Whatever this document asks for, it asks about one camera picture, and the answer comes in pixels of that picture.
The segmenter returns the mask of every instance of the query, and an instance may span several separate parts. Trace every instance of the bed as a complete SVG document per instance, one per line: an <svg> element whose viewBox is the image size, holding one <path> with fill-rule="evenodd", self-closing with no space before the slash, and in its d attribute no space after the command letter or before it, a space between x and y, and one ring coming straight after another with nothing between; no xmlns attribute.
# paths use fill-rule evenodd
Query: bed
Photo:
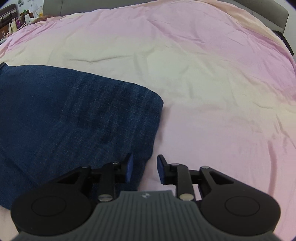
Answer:
<svg viewBox="0 0 296 241"><path fill-rule="evenodd" d="M216 0L97 2L92 12L80 1L49 2L44 14L58 17L10 36L1 62L70 68L156 92L163 111L139 190L174 190L159 181L158 154L190 169L211 166L273 196L281 207L275 234L294 238L296 65L272 32L284 32L285 9L271 1L279 14L260 13L275 27L255 16L255 1L247 9ZM0 239L16 234L1 208Z"/></svg>

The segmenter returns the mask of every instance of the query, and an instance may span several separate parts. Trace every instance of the wall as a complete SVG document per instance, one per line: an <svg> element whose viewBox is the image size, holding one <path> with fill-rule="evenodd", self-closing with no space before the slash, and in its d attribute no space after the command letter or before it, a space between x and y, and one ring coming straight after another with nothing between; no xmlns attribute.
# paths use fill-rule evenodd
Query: wall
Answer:
<svg viewBox="0 0 296 241"><path fill-rule="evenodd" d="M296 10L286 0L274 0L289 12L287 25L285 28L284 36L289 42L293 52L294 60L296 61Z"/></svg>
<svg viewBox="0 0 296 241"><path fill-rule="evenodd" d="M39 9L40 9L40 7L43 6L43 1L44 1L44 0L30 0L30 1L28 1L28 0L23 0L23 1L24 1L24 4L23 4L21 7L19 7L19 5L17 4L17 3L18 3L18 0L9 0L7 3L5 3L5 4L1 7L1 9L4 8L4 7L9 6L10 4L15 3L16 6L17 6L17 9L18 9L18 12L19 12L19 14L20 14L20 13L23 12L25 9L26 9L26 10L29 10L29 8L31 7L32 1L33 1L33 4L37 4L37 6L38 6Z"/></svg>

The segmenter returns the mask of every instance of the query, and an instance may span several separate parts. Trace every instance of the black circular cap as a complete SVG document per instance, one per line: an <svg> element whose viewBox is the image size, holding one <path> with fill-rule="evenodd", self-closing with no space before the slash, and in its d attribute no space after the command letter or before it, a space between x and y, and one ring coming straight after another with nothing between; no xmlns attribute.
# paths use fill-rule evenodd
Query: black circular cap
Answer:
<svg viewBox="0 0 296 241"><path fill-rule="evenodd" d="M32 210L34 213L40 216L55 216L64 211L66 208L66 202L63 198L56 196L47 196L37 199L32 204Z"/></svg>
<svg viewBox="0 0 296 241"><path fill-rule="evenodd" d="M75 185L51 183L18 197L11 218L19 231L53 236L72 231L91 215L92 205Z"/></svg>
<svg viewBox="0 0 296 241"><path fill-rule="evenodd" d="M238 236L273 231L281 214L272 197L245 184L215 186L202 199L200 211L214 227Z"/></svg>
<svg viewBox="0 0 296 241"><path fill-rule="evenodd" d="M241 217L252 216L260 209L260 205L255 199L246 196L228 199L225 207L231 214Z"/></svg>

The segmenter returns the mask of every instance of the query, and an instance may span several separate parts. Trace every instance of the logo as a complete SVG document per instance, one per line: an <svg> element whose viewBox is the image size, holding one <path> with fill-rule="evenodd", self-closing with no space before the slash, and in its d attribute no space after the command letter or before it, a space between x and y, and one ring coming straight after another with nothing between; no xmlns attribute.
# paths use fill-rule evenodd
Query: logo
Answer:
<svg viewBox="0 0 296 241"><path fill-rule="evenodd" d="M145 193L145 194L142 195L142 197L145 198L145 199L149 198L150 196L151 195L149 193Z"/></svg>

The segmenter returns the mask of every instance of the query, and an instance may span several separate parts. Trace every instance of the gray gripper base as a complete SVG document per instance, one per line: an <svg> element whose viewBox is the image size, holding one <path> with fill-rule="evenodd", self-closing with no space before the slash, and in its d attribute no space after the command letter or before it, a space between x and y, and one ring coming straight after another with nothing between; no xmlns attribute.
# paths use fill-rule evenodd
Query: gray gripper base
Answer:
<svg viewBox="0 0 296 241"><path fill-rule="evenodd" d="M171 191L125 192L110 203L100 203L79 228L59 236L21 232L13 241L279 241L268 232L240 237L209 224L193 202L175 198Z"/></svg>

